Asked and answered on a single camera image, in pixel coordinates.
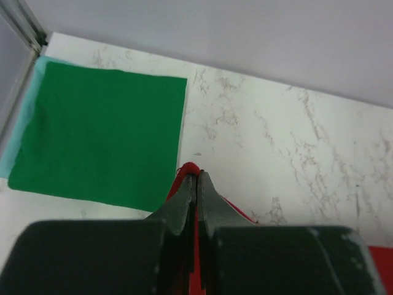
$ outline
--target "green towel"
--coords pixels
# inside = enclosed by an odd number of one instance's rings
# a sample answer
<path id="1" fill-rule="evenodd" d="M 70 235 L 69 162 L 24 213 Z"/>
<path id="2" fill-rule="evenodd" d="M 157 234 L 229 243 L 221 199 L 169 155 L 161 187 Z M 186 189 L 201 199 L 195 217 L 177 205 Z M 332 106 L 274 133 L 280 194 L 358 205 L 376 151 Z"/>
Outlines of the green towel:
<path id="1" fill-rule="evenodd" d="M 9 187 L 156 210 L 176 173 L 186 83 L 48 63 Z"/>

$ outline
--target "blue towel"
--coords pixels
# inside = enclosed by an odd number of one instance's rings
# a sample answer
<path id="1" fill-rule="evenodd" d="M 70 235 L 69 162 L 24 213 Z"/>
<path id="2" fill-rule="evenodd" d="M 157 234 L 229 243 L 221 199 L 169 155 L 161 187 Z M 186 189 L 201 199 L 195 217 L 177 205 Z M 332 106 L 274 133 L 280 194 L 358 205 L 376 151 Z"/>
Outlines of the blue towel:
<path id="1" fill-rule="evenodd" d="M 17 122 L 12 130 L 11 137 L 8 140 L 6 149 L 4 150 L 0 160 L 0 178 L 8 179 L 11 170 L 14 167 L 23 133 L 25 132 L 27 125 L 30 123 L 31 118 L 33 118 L 38 91 L 40 89 L 42 79 L 44 78 L 47 63 L 50 61 L 69 64 L 65 61 L 50 57 L 40 57 L 36 60 L 33 76 L 25 97 L 23 98 Z"/>

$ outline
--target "red cloth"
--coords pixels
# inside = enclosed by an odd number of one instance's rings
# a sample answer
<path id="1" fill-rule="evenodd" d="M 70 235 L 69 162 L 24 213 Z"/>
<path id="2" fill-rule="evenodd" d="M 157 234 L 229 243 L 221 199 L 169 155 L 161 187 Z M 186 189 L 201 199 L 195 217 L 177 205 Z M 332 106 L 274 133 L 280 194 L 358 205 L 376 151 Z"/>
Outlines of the red cloth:
<path id="1" fill-rule="evenodd" d="M 178 171 L 175 180 L 173 181 L 171 190 L 166 198 L 169 200 L 178 190 L 187 174 L 198 176 L 200 169 L 192 162 L 185 163 Z M 234 206 L 231 202 L 226 200 L 239 214 L 251 220 L 239 208 Z M 199 261 L 199 238 L 198 238 L 198 212 L 195 212 L 195 227 L 194 227 L 194 273 L 190 274 L 190 295 L 205 295 L 206 291 L 201 289 L 201 267 Z M 378 269 L 382 283 L 388 294 L 393 295 L 393 249 L 382 247 L 368 247 L 374 258 L 376 268 Z"/>

